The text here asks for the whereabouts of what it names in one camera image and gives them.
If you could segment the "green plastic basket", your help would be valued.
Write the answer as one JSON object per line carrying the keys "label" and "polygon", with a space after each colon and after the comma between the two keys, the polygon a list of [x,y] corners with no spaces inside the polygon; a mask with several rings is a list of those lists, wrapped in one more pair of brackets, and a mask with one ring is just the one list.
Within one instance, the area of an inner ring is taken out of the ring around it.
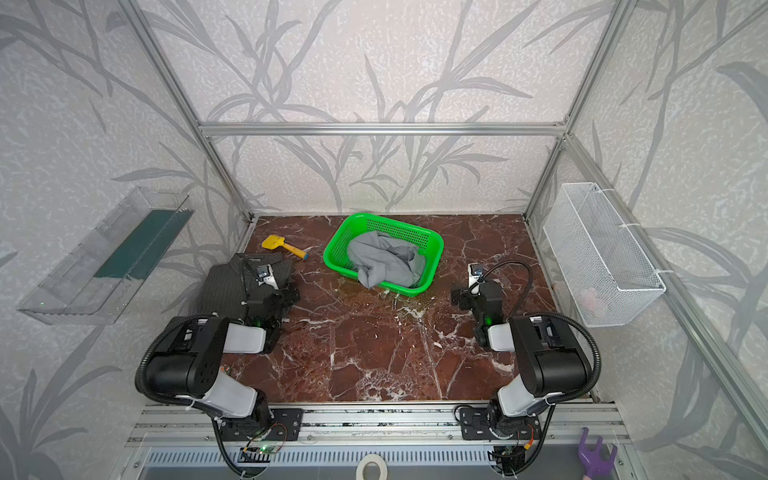
{"label": "green plastic basket", "polygon": [[429,229],[368,213],[346,218],[324,251],[331,270],[363,287],[415,297],[432,284],[444,251]]}

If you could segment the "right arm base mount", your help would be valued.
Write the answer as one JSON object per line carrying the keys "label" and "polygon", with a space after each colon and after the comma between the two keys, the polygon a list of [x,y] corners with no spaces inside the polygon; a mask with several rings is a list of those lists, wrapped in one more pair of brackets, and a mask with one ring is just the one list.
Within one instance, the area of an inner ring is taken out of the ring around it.
{"label": "right arm base mount", "polygon": [[453,416],[463,440],[511,441],[488,452],[491,468],[502,477],[517,477],[538,455],[535,443],[541,437],[542,424],[536,415],[508,417],[502,414],[500,406],[489,403],[483,408],[459,404],[453,409]]}

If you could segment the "light grey long sleeve shirt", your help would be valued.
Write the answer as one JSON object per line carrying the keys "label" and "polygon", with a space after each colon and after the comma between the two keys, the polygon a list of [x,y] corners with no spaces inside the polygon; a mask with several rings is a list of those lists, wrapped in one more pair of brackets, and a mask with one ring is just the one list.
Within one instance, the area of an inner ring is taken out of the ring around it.
{"label": "light grey long sleeve shirt", "polygon": [[353,238],[347,255],[358,273],[358,281],[366,288],[383,282],[411,288],[426,268],[426,258],[418,246],[390,235],[370,231]]}

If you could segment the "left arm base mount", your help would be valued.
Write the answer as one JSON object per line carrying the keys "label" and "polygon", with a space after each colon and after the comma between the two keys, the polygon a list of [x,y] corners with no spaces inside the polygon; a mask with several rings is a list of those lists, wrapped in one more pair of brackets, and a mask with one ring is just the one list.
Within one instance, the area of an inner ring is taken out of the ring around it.
{"label": "left arm base mount", "polygon": [[286,443],[298,440],[303,414],[301,408],[276,408],[265,420],[220,420],[216,432],[238,467],[266,465],[277,460]]}

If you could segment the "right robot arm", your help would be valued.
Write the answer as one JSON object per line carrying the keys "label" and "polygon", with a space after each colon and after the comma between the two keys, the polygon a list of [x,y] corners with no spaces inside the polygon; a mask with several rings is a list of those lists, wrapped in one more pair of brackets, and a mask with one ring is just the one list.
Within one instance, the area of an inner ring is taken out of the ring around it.
{"label": "right robot arm", "polygon": [[[506,266],[521,267],[527,274],[508,315],[503,312],[502,286],[491,280],[493,273]],[[467,270],[468,285],[451,290],[451,303],[472,313],[475,340],[481,348],[512,353],[517,365],[514,379],[489,401],[491,428],[509,429],[594,388],[602,371],[602,357],[589,331],[555,311],[523,312],[534,283],[530,265],[505,260],[489,268],[471,263]]]}

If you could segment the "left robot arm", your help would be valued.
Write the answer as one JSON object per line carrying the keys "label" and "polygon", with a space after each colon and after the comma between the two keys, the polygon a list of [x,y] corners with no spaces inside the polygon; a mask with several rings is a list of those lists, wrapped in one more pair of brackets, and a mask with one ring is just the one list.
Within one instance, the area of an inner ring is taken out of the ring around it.
{"label": "left robot arm", "polygon": [[222,357],[271,353],[283,318],[299,299],[292,280],[281,288],[235,277],[207,280],[197,313],[172,318],[147,348],[136,389],[154,402],[195,408],[214,420],[271,426],[266,394],[229,376]]}

